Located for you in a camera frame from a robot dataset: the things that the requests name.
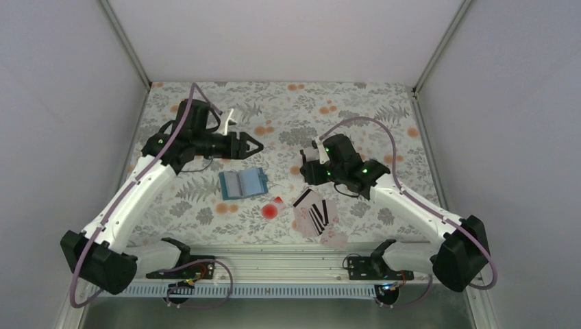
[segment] floral tablecloth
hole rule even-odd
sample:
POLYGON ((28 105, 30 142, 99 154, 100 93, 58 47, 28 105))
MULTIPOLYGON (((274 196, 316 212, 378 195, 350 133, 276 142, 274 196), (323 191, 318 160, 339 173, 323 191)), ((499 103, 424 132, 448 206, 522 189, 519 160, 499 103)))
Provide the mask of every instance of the floral tablecloth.
MULTIPOLYGON (((355 116, 374 117, 385 123, 397 142, 397 173, 408 186, 433 202, 436 191, 417 124, 404 86, 365 83, 268 83, 210 82, 199 84, 208 98, 222 110, 242 112, 242 122, 231 131, 244 131, 264 144, 264 151, 246 160, 216 159, 203 173, 181 173, 149 207, 136 226, 131 242, 147 244, 172 236, 182 242, 206 245, 318 243, 305 239, 296 228, 291 207, 271 220, 261 209, 280 196, 287 204, 306 184, 299 173, 299 151, 334 124, 355 116), (262 167, 269 177, 269 194, 236 201, 223 201, 218 173, 262 167)), ((190 83, 153 83, 138 129, 130 170, 145 141, 159 127, 174 119, 180 101, 187 98, 190 83)), ((372 123, 350 123, 339 128, 365 158, 376 158, 391 166, 393 155, 388 136, 372 123)), ((201 158, 184 170, 206 166, 201 158)), ((339 195, 332 184, 313 186, 326 199, 338 202, 336 229, 349 242, 380 242, 385 239, 424 241, 412 226, 394 217, 388 208, 363 198, 339 195)))

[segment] gray wall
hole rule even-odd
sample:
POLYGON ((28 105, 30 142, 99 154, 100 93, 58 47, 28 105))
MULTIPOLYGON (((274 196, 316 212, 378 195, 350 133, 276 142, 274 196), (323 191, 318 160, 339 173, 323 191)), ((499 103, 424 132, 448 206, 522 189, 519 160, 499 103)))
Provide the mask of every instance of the gray wall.
POLYGON ((110 3, 153 81, 411 86, 462 0, 110 3))
POLYGON ((60 237, 114 191, 145 88, 97 0, 0 10, 0 327, 52 328, 60 237))
POLYGON ((476 1, 421 91, 451 208, 485 223, 503 328, 581 324, 581 1, 476 1))

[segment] cable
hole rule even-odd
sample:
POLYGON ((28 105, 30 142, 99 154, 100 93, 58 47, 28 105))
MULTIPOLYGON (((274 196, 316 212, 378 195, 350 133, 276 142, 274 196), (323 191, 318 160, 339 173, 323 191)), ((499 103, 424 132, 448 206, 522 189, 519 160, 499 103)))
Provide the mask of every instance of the cable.
POLYGON ((198 278, 198 280, 201 280, 204 276, 206 276, 206 272, 208 270, 208 268, 204 265, 204 264, 196 264, 193 266, 197 266, 197 267, 201 267, 201 271, 200 271, 200 277, 198 278))
POLYGON ((205 166, 202 169, 198 169, 198 170, 182 170, 182 171, 180 171, 180 173, 199 173, 201 171, 204 171, 204 170, 208 169, 212 165, 212 162, 214 162, 214 158, 210 158, 210 163, 208 163, 208 165, 205 166))
POLYGON ((368 118, 368 117, 353 117, 353 118, 345 119, 345 120, 341 121, 340 123, 337 123, 331 129, 329 129, 326 133, 324 133, 323 135, 321 135, 319 137, 319 139, 320 140, 323 140, 325 137, 327 137, 329 134, 331 134, 331 132, 333 132, 338 127, 340 127, 340 126, 342 126, 342 125, 344 125, 346 123, 355 121, 355 120, 371 121, 373 123, 376 123, 376 124, 378 124, 388 134, 389 140, 391 141, 391 151, 392 151, 392 157, 393 157, 392 164, 391 164, 391 167, 392 167, 391 168, 392 169, 391 170, 391 175, 393 176, 393 181, 395 182, 395 185, 400 190, 400 192, 402 194, 404 194, 406 197, 408 197, 410 200, 412 200, 420 208, 424 209, 425 211, 427 211, 430 214, 436 216, 437 218, 441 219, 445 223, 448 223, 448 224, 452 225, 455 229, 457 229, 460 232, 462 232, 478 248, 478 250, 480 251, 480 253, 489 262, 489 264, 491 266, 491 269, 492 269, 492 280, 491 280, 491 282, 489 284, 485 285, 485 286, 478 286, 478 285, 475 285, 475 284, 472 284, 472 283, 470 283, 469 286, 472 287, 472 288, 475 288, 475 289, 479 289, 479 290, 488 290, 488 289, 491 289, 492 287, 494 287, 496 285, 496 282, 498 281, 498 270, 497 270, 496 264, 492 260, 492 257, 490 256, 490 254, 488 253, 488 251, 486 250, 486 248, 484 248, 484 246, 482 246, 482 244, 480 242, 478 242, 478 240, 476 240, 472 236, 472 234, 468 233, 460 225, 454 223, 453 221, 451 221, 448 218, 445 218, 444 215, 440 214, 439 212, 435 211, 434 209, 431 209, 429 206, 427 206, 424 203, 422 203, 421 201, 419 201, 416 197, 414 197, 408 191, 406 191, 404 188, 401 187, 401 183, 399 182, 399 179, 397 178, 397 175, 395 174, 395 161, 396 161, 395 138, 393 138, 393 135, 391 134, 391 132, 389 131, 389 129, 383 123, 381 123, 379 120, 375 120, 375 119, 368 118))
POLYGON ((175 120, 170 120, 167 121, 166 123, 164 123, 161 127, 160 130, 158 131, 160 134, 165 133, 165 131, 167 130, 167 128, 172 125, 175 122, 175 120))
POLYGON ((433 276, 428 276, 428 286, 425 288, 425 291, 423 292, 423 295, 420 296, 420 298, 418 298, 417 300, 407 303, 407 304, 403 304, 403 305, 385 305, 383 303, 381 303, 379 301, 379 299, 377 298, 373 298, 375 300, 376 303, 378 303, 380 305, 380 307, 387 307, 387 308, 406 308, 406 307, 411 307, 411 306, 416 306, 417 304, 421 303, 429 294, 430 292, 432 292, 432 288, 434 288, 434 277, 433 276))
POLYGON ((353 198, 358 198, 361 195, 360 193, 357 193, 356 195, 343 193, 337 188, 337 185, 338 185, 338 183, 335 183, 335 184, 333 184, 333 187, 335 188, 335 191, 337 191, 337 193, 339 193, 341 195, 344 195, 346 197, 353 197, 353 198))
POLYGON ((200 94, 201 98, 203 98, 204 101, 206 101, 206 103, 210 104, 210 110, 216 114, 218 113, 217 116, 222 115, 222 111, 220 111, 219 108, 217 108, 214 103, 212 103, 207 97, 206 94, 203 93, 203 91, 201 91, 201 88, 198 86, 198 84, 194 83, 192 84, 192 88, 196 88, 196 90, 198 90, 198 93, 200 94))
POLYGON ((401 273, 401 284, 399 285, 400 288, 402 288, 403 286, 406 285, 407 279, 406 279, 406 273, 404 271, 400 271, 401 273))
POLYGON ((176 271, 180 271, 182 269, 185 269, 187 267, 190 267, 192 265, 196 265, 196 264, 199 264, 199 263, 216 263, 216 264, 222 266, 226 270, 226 272, 228 272, 228 277, 230 277, 230 290, 228 291, 228 294, 226 295, 226 297, 224 297, 224 299, 222 299, 220 302, 218 302, 216 304, 213 304, 213 305, 205 305, 205 306, 193 306, 193 305, 192 306, 181 306, 180 304, 172 303, 169 300, 169 296, 173 292, 175 292, 176 290, 182 289, 183 287, 173 287, 173 288, 171 288, 171 289, 169 289, 167 291, 167 295, 165 297, 165 301, 167 303, 167 306, 175 306, 177 308, 191 308, 191 309, 195 309, 195 310, 210 310, 212 308, 220 307, 220 306, 226 304, 226 302, 230 299, 230 296, 232 296, 232 291, 234 291, 234 277, 232 276, 232 272, 230 271, 230 269, 228 268, 228 266, 226 266, 224 263, 222 263, 219 260, 216 260, 216 259, 199 259, 199 260, 195 260, 193 262, 189 262, 187 264, 184 264, 182 266, 179 266, 179 267, 176 267, 176 268, 173 268, 173 269, 165 269, 165 270, 160 271, 160 272, 161 273, 176 272, 176 271))
POLYGON ((348 254, 348 255, 346 255, 346 256, 345 256, 345 258, 343 259, 343 262, 341 263, 341 267, 342 267, 343 269, 349 270, 349 268, 347 268, 347 267, 345 266, 345 261, 347 260, 347 258, 349 258, 349 256, 352 256, 352 255, 355 255, 355 256, 359 256, 359 257, 361 257, 361 255, 360 255, 360 254, 348 254))
MULTIPOLYGON (((200 92, 200 95, 202 95, 202 97, 208 103, 210 103, 210 101, 207 99, 207 97, 201 92, 200 87, 195 82, 192 83, 192 87, 190 88, 190 95, 189 95, 189 98, 188 98, 188 103, 186 104, 186 109, 184 111, 184 115, 182 115, 182 119, 177 124, 177 127, 176 127, 175 131, 169 137, 167 143, 165 143, 165 145, 161 149, 160 153, 158 153, 158 155, 137 176, 135 176, 134 181, 130 182, 121 191, 121 193, 119 193, 119 196, 113 201, 113 203, 111 204, 111 207, 109 207, 109 209, 107 209, 107 212, 103 216, 103 219, 100 222, 101 226, 104 226, 105 224, 107 224, 107 222, 109 222, 109 218, 111 217, 111 215, 113 214, 113 212, 117 209, 117 207, 119 206, 119 204, 121 203, 121 201, 123 201, 123 199, 125 199, 125 197, 127 196, 127 194, 129 194, 129 192, 131 191, 131 189, 134 186, 137 185, 137 182, 139 182, 141 180, 141 178, 143 178, 143 176, 145 176, 147 174, 147 172, 149 172, 149 170, 151 170, 151 168, 161 159, 161 157, 165 154, 165 152, 167 151, 167 149, 171 146, 171 144, 173 143, 173 141, 175 140, 175 138, 177 137, 178 133, 180 132, 180 130, 182 129, 182 127, 184 126, 184 124, 186 122, 186 118, 188 117, 188 114, 190 112, 190 108, 192 106, 192 101, 193 101, 193 97, 194 97, 194 91, 196 91, 196 90, 198 90, 198 92, 200 92)), ((77 260, 77 264, 75 266, 75 271, 73 272, 73 279, 71 280, 71 287, 69 289, 69 302, 71 303, 71 306, 73 308, 81 308, 81 307, 84 307, 85 305, 91 303, 95 298, 97 298, 97 296, 100 293, 103 292, 103 289, 99 289, 96 293, 94 293, 89 298, 87 298, 84 302, 81 302, 81 303, 77 303, 77 300, 75 299, 75 294, 76 294, 76 291, 77 291, 77 282, 79 280, 79 275, 81 273, 81 267, 83 266, 83 263, 85 261, 85 258, 87 257, 87 253, 88 253, 91 245, 95 242, 95 240, 97 239, 97 236, 101 232, 102 232, 102 229, 101 228, 95 229, 95 231, 91 235, 91 238, 88 240, 87 244, 85 244, 85 247, 81 251, 81 254, 79 256, 79 259, 77 260)))

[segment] blue booklet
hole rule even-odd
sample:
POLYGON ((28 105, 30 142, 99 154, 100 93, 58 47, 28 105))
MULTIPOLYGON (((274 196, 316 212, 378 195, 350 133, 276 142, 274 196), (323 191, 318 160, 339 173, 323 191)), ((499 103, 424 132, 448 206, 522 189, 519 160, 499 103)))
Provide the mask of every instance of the blue booklet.
POLYGON ((240 172, 222 171, 218 174, 224 200, 244 199, 266 194, 268 177, 262 168, 249 168, 240 172))

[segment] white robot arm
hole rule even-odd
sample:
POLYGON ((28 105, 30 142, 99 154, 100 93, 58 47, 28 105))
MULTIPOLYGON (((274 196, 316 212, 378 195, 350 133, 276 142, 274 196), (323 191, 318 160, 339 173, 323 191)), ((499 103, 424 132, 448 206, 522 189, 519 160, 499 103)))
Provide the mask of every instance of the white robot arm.
POLYGON ((314 141, 313 147, 318 149, 319 159, 304 158, 301 168, 307 183, 344 184, 357 196, 381 204, 405 219, 429 241, 383 242, 371 254, 379 277, 388 270, 418 271, 435 275, 453 291, 463 291, 489 262, 486 231, 477 217, 463 219, 448 212, 399 182, 378 161, 363 162, 343 134, 314 141))
MULTIPOLYGON (((250 135, 228 132, 229 123, 236 120, 233 112, 229 110, 219 118, 210 103, 190 98, 180 104, 176 120, 148 139, 143 156, 111 202, 80 233, 68 231, 62 237, 61 248, 74 273, 71 288, 76 287, 79 277, 117 294, 133 278, 190 261, 189 247, 179 241, 162 239, 151 245, 127 247, 129 236, 156 195, 196 155, 245 159, 263 150, 263 145, 250 135), (219 124, 207 128, 210 113, 219 124), (164 133, 170 125, 171 136, 164 133), (250 144, 256 148, 250 150, 250 144)), ((73 301, 74 297, 74 306, 84 305, 73 301)))

